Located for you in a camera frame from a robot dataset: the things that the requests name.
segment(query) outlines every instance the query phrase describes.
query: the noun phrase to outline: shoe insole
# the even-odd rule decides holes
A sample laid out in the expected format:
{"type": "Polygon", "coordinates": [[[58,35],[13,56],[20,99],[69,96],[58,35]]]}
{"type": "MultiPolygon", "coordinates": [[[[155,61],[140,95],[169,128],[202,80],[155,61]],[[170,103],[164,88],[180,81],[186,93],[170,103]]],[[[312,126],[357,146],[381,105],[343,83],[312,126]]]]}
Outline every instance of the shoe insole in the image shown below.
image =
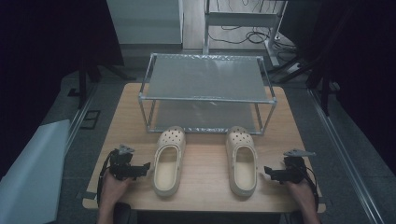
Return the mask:
{"type": "Polygon", "coordinates": [[[172,188],[177,177],[177,149],[167,147],[159,155],[155,183],[158,189],[168,190],[172,188]]]}
{"type": "Polygon", "coordinates": [[[256,180],[254,155],[248,147],[240,147],[236,152],[235,182],[241,189],[252,189],[256,180]]]}

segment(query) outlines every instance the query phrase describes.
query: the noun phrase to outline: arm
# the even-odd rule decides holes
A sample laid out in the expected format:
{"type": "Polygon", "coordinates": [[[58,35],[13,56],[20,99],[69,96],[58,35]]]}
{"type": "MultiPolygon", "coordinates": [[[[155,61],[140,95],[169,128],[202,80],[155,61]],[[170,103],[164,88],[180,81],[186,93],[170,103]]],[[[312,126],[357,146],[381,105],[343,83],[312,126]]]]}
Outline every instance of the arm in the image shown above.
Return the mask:
{"type": "Polygon", "coordinates": [[[304,224],[320,224],[320,219],[315,206],[314,194],[304,179],[299,184],[285,182],[291,197],[297,202],[303,214],[304,224]]]}
{"type": "Polygon", "coordinates": [[[113,223],[114,206],[131,183],[131,178],[119,181],[108,170],[106,170],[99,204],[98,218],[96,221],[97,224],[113,223]]]}

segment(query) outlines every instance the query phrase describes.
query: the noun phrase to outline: shoe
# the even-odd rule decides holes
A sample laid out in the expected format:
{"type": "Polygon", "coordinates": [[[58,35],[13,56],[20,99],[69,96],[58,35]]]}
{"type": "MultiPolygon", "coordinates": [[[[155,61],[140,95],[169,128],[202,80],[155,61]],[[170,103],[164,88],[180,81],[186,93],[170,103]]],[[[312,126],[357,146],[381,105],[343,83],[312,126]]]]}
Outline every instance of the shoe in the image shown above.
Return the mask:
{"type": "Polygon", "coordinates": [[[160,196],[176,193],[181,175],[181,165],[186,147],[186,137],[181,127],[173,126],[163,132],[158,140],[154,160],[154,191],[160,196]]]}
{"type": "Polygon", "coordinates": [[[238,126],[227,132],[230,187],[239,196],[251,196],[257,184],[257,153],[249,132],[238,126]]]}

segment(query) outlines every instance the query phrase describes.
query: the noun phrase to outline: wooden table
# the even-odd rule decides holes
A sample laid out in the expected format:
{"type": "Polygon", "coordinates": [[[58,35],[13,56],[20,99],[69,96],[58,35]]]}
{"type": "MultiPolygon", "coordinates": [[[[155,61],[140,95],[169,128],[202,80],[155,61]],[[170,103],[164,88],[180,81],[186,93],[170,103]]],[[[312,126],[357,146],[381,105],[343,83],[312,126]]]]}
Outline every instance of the wooden table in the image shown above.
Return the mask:
{"type": "MultiPolygon", "coordinates": [[[[88,192],[96,192],[98,176],[108,153],[120,144],[135,148],[132,165],[153,163],[160,133],[147,133],[137,102],[140,84],[130,83],[124,88],[119,105],[110,124],[106,140],[95,169],[88,192]]],[[[257,188],[249,198],[236,196],[229,185],[225,134],[186,133],[186,151],[183,158],[180,186],[168,198],[157,196],[152,188],[153,165],[146,177],[137,178],[122,202],[136,210],[157,211],[207,211],[207,212],[263,212],[288,213],[298,207],[285,186],[272,181],[263,166],[284,169],[283,152],[293,148],[304,149],[285,93],[275,87],[278,100],[276,109],[264,136],[254,135],[258,153],[257,188]]],[[[305,164],[311,167],[305,158],[305,164]]],[[[95,200],[84,199],[85,208],[95,209],[95,200]]],[[[319,212],[325,205],[319,206],[319,212]]]]}

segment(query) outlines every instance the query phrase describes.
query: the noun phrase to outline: clog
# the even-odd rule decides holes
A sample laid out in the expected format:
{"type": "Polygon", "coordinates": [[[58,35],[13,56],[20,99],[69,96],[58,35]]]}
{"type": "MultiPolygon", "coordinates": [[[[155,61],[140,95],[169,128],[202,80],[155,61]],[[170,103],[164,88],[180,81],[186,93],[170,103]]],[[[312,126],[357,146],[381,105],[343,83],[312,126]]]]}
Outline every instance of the clog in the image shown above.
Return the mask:
{"type": "Polygon", "coordinates": [[[257,184],[257,152],[253,138],[242,127],[234,126],[226,139],[230,187],[239,196],[251,196],[257,184]]]}
{"type": "Polygon", "coordinates": [[[186,137],[181,127],[173,126],[163,132],[157,143],[154,159],[154,191],[160,196],[176,193],[181,175],[181,165],[186,147],[186,137]]]}

